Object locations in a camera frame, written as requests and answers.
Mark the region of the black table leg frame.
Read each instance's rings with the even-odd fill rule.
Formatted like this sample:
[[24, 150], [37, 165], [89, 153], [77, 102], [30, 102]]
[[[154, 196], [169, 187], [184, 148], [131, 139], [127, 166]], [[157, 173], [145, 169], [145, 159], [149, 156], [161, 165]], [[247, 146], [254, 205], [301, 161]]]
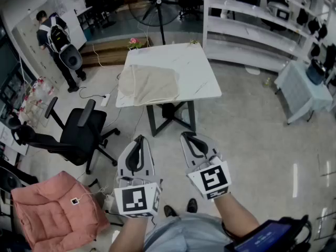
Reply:
[[[184, 122], [175, 116], [175, 113], [185, 104], [187, 104], [189, 123]], [[176, 122], [188, 130], [196, 132], [194, 101], [181, 101], [177, 105], [174, 105], [173, 103], [158, 103], [156, 106], [161, 108], [162, 117], [165, 121], [159, 127], [156, 127], [153, 105], [146, 106], [151, 134], [153, 137], [164, 130], [171, 122]]]

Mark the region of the person's right forearm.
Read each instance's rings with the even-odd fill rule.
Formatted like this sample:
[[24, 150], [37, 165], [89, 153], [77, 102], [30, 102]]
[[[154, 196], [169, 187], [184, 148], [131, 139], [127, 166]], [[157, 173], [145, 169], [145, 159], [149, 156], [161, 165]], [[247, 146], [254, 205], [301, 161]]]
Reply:
[[260, 226], [255, 216], [235, 199], [226, 193], [214, 199], [225, 228], [237, 237], [244, 237]]

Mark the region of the black mesh office chair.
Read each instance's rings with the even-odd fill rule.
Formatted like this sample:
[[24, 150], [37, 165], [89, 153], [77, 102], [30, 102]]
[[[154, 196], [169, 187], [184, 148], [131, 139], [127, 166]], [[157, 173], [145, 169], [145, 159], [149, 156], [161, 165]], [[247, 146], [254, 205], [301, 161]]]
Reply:
[[85, 108], [74, 108], [66, 123], [63, 123], [54, 110], [57, 100], [57, 97], [53, 97], [46, 110], [45, 118], [52, 117], [62, 129], [60, 140], [57, 141], [51, 135], [36, 133], [26, 122], [21, 123], [19, 118], [14, 116], [9, 119], [8, 127], [16, 143], [18, 145], [28, 144], [47, 150], [49, 153], [59, 154], [76, 166], [85, 164], [87, 174], [91, 173], [90, 164], [95, 150], [110, 159], [113, 166], [117, 166], [117, 160], [103, 150], [107, 146], [110, 135], [120, 134], [120, 130], [117, 128], [105, 134], [101, 133], [107, 114], [95, 110], [96, 102], [90, 99]]

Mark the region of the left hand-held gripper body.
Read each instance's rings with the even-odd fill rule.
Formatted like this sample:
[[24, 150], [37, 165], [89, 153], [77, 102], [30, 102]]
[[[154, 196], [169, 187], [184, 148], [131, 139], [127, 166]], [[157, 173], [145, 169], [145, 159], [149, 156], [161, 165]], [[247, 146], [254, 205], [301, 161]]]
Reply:
[[114, 189], [114, 198], [119, 214], [128, 218], [156, 216], [162, 193], [162, 179], [155, 175], [149, 142], [144, 137], [144, 167], [138, 172], [131, 172], [126, 167], [128, 146], [118, 158], [118, 187]]

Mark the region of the white cabinet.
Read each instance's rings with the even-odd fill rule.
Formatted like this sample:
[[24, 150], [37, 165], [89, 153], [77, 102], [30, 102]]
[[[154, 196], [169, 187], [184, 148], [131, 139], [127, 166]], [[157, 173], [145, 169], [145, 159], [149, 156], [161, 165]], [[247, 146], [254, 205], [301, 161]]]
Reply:
[[67, 11], [60, 18], [67, 24], [71, 43], [79, 50], [87, 40], [75, 11]]

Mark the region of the black standing fan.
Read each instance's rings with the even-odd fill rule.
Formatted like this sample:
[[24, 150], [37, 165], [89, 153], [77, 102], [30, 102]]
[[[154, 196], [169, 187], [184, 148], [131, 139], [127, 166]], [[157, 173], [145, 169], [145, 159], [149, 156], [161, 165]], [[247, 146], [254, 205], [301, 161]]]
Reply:
[[131, 0], [128, 7], [133, 18], [140, 24], [160, 28], [162, 44], [165, 45], [163, 26], [179, 15], [179, 0]]

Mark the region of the person's left forearm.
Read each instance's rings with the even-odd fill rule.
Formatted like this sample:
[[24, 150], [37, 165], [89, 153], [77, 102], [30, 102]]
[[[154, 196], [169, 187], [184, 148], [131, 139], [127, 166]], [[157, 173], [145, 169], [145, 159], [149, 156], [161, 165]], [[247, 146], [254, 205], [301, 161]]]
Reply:
[[129, 218], [111, 244], [109, 252], [143, 252], [148, 218]]

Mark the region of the person's light blue shirt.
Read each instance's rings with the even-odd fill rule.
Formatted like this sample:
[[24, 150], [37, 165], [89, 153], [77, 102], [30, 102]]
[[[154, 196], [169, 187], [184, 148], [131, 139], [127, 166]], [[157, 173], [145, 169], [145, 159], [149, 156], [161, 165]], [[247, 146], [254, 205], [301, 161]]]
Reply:
[[144, 252], [224, 252], [231, 243], [222, 221], [207, 214], [184, 213], [159, 222], [146, 236]]

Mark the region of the grey appliance with black screen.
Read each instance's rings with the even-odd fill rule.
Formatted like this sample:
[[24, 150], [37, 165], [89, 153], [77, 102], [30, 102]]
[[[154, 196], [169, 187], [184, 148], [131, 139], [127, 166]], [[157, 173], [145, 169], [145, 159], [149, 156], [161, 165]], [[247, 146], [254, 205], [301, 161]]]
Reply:
[[290, 9], [287, 3], [271, 1], [267, 4], [267, 9], [274, 17], [288, 21], [290, 17]]

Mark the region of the pink cushion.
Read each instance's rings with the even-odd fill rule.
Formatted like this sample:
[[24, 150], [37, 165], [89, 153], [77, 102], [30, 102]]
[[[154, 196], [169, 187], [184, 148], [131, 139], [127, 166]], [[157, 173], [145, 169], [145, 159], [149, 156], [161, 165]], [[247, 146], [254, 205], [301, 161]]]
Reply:
[[[110, 226], [89, 187], [61, 171], [50, 179], [11, 191], [16, 214], [33, 252], [80, 248]], [[77, 198], [79, 204], [72, 205]]]

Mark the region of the beige towel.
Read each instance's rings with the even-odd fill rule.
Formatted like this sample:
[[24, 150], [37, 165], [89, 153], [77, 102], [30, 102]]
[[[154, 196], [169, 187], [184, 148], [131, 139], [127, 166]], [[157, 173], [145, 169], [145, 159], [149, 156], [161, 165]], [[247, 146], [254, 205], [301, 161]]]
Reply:
[[179, 95], [177, 73], [170, 68], [130, 65], [123, 69], [118, 90], [135, 106], [174, 100]]

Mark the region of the dark blue bucket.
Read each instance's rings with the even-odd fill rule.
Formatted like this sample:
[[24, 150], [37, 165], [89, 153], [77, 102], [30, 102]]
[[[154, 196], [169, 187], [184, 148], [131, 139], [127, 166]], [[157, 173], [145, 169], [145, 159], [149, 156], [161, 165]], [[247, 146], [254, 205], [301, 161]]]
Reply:
[[319, 85], [323, 82], [326, 74], [326, 68], [322, 62], [317, 59], [312, 59], [306, 70], [306, 75], [314, 85]]

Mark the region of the side table with pale cloth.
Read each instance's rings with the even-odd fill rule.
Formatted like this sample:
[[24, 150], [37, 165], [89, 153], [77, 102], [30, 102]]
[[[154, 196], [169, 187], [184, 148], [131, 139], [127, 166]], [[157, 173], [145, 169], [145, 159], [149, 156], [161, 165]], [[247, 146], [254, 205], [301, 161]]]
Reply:
[[325, 84], [314, 85], [306, 74], [307, 66], [299, 61], [290, 61], [274, 81], [282, 92], [291, 116], [291, 124], [308, 112], [331, 111], [333, 98]]

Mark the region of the pink flower pot plant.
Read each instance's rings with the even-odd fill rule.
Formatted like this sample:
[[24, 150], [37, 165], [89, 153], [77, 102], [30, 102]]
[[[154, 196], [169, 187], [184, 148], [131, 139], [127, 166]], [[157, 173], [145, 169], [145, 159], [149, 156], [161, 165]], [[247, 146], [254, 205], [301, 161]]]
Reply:
[[143, 44], [137, 38], [131, 38], [128, 44], [128, 49], [139, 49], [142, 48]]

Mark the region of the person's right black shoe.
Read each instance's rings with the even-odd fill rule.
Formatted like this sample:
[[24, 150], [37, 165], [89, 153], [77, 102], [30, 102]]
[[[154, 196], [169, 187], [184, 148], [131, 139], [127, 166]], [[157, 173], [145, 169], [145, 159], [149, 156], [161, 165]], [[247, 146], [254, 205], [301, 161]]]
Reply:
[[198, 210], [198, 205], [197, 205], [196, 199], [194, 198], [190, 199], [187, 204], [186, 211], [188, 213], [197, 213], [197, 210]]

